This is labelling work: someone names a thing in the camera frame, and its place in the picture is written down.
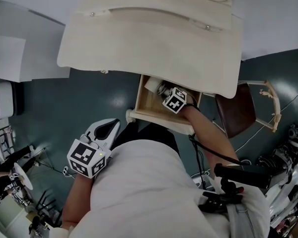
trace teal floor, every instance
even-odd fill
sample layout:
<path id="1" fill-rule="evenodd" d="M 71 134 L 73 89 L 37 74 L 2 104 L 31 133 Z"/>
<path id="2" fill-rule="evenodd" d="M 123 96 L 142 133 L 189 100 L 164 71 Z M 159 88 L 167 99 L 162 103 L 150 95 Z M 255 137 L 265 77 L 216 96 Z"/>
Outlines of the teal floor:
<path id="1" fill-rule="evenodd" d="M 135 106 L 139 79 L 140 76 L 133 73 L 111 71 L 102 74 L 72 69 L 68 79 L 24 83 L 25 111 L 9 119 L 16 131 L 16 149 L 28 144 L 38 149 L 45 147 L 53 167 L 62 171 L 67 165 L 66 155 L 73 140 L 79 138 L 91 123 L 118 118 L 121 129 L 126 126 L 125 111 Z M 261 127 L 254 124 L 231 140 L 235 150 L 249 140 L 237 151 L 237 155 L 255 161 L 259 155 L 270 153 L 285 140 L 289 126 L 298 123 L 298 50 L 247 60 L 241 64 L 239 79 L 269 80 L 279 95 L 281 108 L 288 105 L 282 111 L 276 133 L 263 128 L 249 140 Z M 273 103 L 259 95 L 261 88 L 251 87 L 256 114 L 269 121 L 274 110 Z M 200 109 L 209 119 L 221 123 L 212 97 L 203 96 Z M 195 152 L 188 137 L 178 133 L 174 135 L 188 174 L 196 173 Z M 49 189 L 58 207 L 62 208 L 73 183 L 72 178 L 65 178 L 45 166 L 34 167 L 29 176 L 34 186 L 34 199 L 38 200 L 43 191 Z"/>

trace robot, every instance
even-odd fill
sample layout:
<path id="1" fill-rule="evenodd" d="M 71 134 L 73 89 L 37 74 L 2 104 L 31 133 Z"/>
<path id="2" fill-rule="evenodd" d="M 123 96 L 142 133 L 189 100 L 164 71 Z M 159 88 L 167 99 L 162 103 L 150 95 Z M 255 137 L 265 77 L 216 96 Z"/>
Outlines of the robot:
<path id="1" fill-rule="evenodd" d="M 118 119 L 93 123 L 79 140 L 74 140 L 67 155 L 70 168 L 85 177 L 95 177 L 111 159 L 110 148 L 119 128 Z"/>

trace open drawer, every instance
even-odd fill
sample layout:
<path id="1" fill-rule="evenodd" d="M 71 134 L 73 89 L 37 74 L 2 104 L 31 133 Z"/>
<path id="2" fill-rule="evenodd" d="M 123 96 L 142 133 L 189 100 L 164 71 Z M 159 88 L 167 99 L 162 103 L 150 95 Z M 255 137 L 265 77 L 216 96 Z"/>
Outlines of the open drawer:
<path id="1" fill-rule="evenodd" d="M 175 114 L 162 105 L 163 99 L 157 94 L 145 88 L 149 76 L 141 75 L 136 107 L 130 116 L 136 119 L 146 120 L 167 127 L 176 132 L 191 135 L 194 133 L 192 126 L 181 114 Z M 201 100 L 201 92 L 193 91 L 183 87 L 196 100 L 198 105 Z"/>

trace wrist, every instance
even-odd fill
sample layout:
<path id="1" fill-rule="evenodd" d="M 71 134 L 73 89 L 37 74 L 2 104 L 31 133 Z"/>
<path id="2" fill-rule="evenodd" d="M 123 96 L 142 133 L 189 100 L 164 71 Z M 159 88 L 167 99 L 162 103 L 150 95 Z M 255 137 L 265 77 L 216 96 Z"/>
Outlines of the wrist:
<path id="1" fill-rule="evenodd" d="M 88 178 L 88 177 L 85 177 L 79 173 L 77 173 L 75 180 L 79 180 L 80 182 L 83 182 L 85 184 L 94 182 L 94 178 Z"/>
<path id="2" fill-rule="evenodd" d="M 192 106 L 183 107 L 181 110 L 182 114 L 186 119 L 188 119 L 188 117 L 192 114 L 192 112 L 195 112 L 195 111 L 197 110 L 195 109 L 195 107 L 192 107 Z"/>

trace white table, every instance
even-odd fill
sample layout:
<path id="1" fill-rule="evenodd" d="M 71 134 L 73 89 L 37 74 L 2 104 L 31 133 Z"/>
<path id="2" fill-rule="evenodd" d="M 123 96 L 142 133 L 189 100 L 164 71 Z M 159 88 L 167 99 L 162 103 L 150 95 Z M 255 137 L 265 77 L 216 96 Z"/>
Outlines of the white table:
<path id="1" fill-rule="evenodd" d="M 66 25 L 58 65 L 133 72 L 232 98 L 242 20 L 232 16 L 231 2 L 80 0 Z"/>
<path id="2" fill-rule="evenodd" d="M 78 0 L 3 0 L 66 24 Z M 242 59 L 298 49 L 298 0 L 233 0 L 244 20 Z"/>
<path id="3" fill-rule="evenodd" d="M 18 163 L 14 163 L 14 169 L 15 172 L 23 178 L 23 185 L 26 186 L 28 189 L 33 190 L 33 185 L 29 177 L 26 175 L 25 171 L 22 169 L 22 167 L 20 167 Z"/>

